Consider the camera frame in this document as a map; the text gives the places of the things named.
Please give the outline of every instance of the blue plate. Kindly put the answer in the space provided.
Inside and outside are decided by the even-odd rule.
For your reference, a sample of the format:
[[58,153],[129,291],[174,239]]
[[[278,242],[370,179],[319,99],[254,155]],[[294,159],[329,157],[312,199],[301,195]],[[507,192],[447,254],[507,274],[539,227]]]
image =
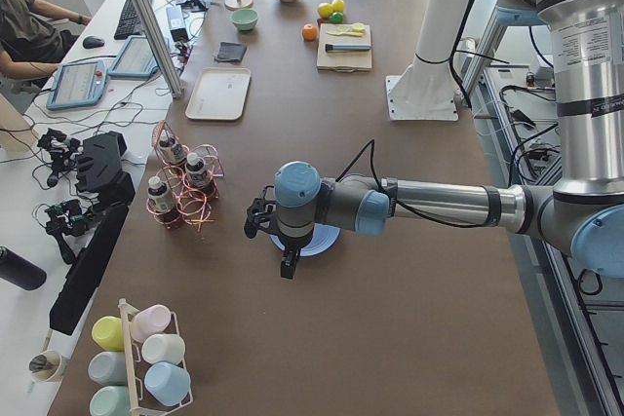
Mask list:
[[[328,226],[327,224],[315,224],[312,241],[301,250],[301,256],[310,257],[324,252],[335,243],[335,240],[338,239],[338,234],[340,234],[340,228]],[[280,243],[277,236],[271,236],[271,241],[280,250],[284,250],[284,246]]]

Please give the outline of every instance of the person's arm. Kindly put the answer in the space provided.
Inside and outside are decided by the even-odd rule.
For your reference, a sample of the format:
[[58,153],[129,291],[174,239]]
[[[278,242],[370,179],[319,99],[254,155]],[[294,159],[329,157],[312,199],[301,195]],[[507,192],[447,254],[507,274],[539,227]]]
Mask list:
[[77,14],[46,0],[34,0],[30,6],[30,11],[48,19],[69,19],[69,21],[78,24],[89,24],[89,21],[91,21],[91,17]]
[[43,62],[15,62],[6,51],[0,51],[0,73],[14,80],[35,80],[52,75],[59,65]]

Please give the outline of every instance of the yellow cup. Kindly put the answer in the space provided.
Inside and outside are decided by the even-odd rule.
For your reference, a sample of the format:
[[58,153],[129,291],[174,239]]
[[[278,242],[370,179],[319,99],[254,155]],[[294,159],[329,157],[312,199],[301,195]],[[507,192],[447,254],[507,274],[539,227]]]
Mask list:
[[124,334],[121,330],[121,319],[106,316],[94,323],[91,336],[105,351],[124,351]]

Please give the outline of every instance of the blue joint cap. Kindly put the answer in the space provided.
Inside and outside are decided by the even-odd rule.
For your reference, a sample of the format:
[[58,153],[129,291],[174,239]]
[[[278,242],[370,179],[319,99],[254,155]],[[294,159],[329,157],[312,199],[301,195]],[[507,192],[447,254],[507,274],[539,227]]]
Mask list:
[[496,6],[496,19],[505,26],[539,26],[545,24],[534,10],[509,9]]
[[386,225],[390,199],[385,194],[369,190],[364,196],[355,217],[356,233],[379,236]]
[[321,176],[308,163],[293,161],[275,174],[275,201],[282,207],[303,207],[314,200],[320,189]]
[[574,233],[571,254],[583,268],[606,277],[624,278],[624,206],[599,211]]

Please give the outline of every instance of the brown table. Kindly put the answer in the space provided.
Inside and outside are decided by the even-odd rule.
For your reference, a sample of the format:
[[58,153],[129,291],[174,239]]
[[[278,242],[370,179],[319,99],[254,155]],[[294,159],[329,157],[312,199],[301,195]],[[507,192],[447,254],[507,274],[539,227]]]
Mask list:
[[[488,183],[470,112],[457,123],[388,119],[384,79],[411,62],[426,0],[346,0],[348,20],[371,26],[373,72],[359,74],[318,72],[316,45],[301,40],[331,0],[254,0],[260,20],[247,34],[215,1],[168,116],[185,144],[219,151],[214,223],[166,231],[144,208],[144,178],[50,414],[88,413],[99,351],[89,330],[121,297],[177,312],[195,397],[180,415],[558,414],[502,230],[391,219],[378,238],[342,232],[293,281],[279,277],[268,236],[243,233],[246,207],[280,165],[337,176],[370,138],[380,175]],[[188,121],[185,102],[220,41],[249,46],[244,115]],[[146,175],[157,168],[152,159]],[[369,173],[366,159],[355,170]]]

